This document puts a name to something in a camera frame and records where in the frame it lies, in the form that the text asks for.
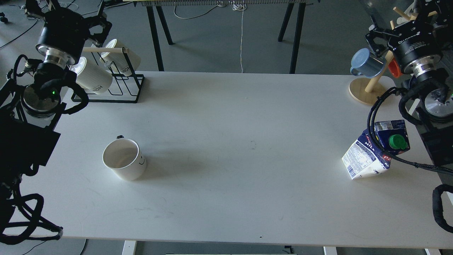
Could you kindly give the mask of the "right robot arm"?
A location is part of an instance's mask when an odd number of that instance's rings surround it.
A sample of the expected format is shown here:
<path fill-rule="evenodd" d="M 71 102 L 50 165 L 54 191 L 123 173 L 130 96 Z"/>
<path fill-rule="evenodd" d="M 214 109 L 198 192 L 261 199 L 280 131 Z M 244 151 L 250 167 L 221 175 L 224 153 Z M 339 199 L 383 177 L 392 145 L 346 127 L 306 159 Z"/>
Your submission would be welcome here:
<path fill-rule="evenodd" d="M 372 19 L 365 39 L 376 57 L 391 53 L 403 75 L 400 87 L 392 87 L 377 98 L 367 117 L 367 129 L 377 142 L 376 115 L 392 94 L 401 97 L 401 116 L 420 130 L 420 138 L 432 164 L 421 164 L 390 155 L 416 168 L 452 174 L 452 69 L 438 68 L 445 53 L 452 52 L 452 1 L 405 0 L 409 13 L 398 8 L 398 0 L 362 0 Z"/>

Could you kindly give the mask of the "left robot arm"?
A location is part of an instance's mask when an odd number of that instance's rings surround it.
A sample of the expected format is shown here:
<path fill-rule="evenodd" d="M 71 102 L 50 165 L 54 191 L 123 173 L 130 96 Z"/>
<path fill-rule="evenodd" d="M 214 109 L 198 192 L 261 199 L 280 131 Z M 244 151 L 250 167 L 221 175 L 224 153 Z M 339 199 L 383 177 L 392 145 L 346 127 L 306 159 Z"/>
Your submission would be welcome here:
<path fill-rule="evenodd" d="M 0 227 L 6 245 L 33 240 L 37 228 L 54 233 L 41 237 L 43 242 L 63 235 L 62 227 L 41 215 L 44 198 L 37 193 L 22 195 L 21 182 L 47 164 L 60 137 L 55 132 L 60 117 L 88 105 L 88 95 L 69 66 L 78 63 L 87 40 L 101 47 L 112 27 L 104 1 L 91 17 L 62 7 L 57 0 L 48 0 L 47 7 L 43 12 L 35 0 L 25 3 L 27 15 L 44 22 L 35 47 L 44 58 L 18 56 L 1 88 Z"/>

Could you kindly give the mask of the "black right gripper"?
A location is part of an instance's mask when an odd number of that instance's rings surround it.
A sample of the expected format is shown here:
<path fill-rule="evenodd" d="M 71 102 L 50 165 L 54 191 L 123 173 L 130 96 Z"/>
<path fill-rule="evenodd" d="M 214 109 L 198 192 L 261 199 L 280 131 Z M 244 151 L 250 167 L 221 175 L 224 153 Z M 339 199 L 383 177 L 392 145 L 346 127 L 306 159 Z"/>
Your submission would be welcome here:
<path fill-rule="evenodd" d="M 427 24 L 429 13 L 436 12 L 435 24 L 452 26 L 452 0 L 415 0 L 418 14 L 414 21 L 400 25 L 395 31 L 373 28 L 365 39 L 371 53 L 381 57 L 391 50 L 403 74 L 422 75 L 436 69 L 441 50 L 434 36 L 434 28 Z"/>

